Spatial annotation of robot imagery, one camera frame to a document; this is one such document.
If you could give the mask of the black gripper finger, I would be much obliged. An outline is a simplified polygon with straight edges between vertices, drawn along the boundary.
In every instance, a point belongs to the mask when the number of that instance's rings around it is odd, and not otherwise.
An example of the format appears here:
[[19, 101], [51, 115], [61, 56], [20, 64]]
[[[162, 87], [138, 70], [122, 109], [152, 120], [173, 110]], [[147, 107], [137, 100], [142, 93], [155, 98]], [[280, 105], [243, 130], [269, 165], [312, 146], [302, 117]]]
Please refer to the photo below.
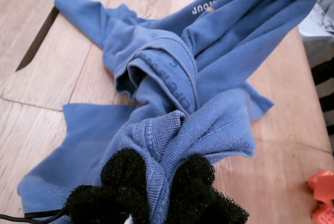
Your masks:
[[65, 207], [72, 223], [149, 223], [146, 165], [129, 148], [115, 153], [101, 171], [101, 185], [80, 185]]
[[167, 223], [246, 223], [249, 213], [213, 187], [213, 165], [194, 154], [176, 170]]

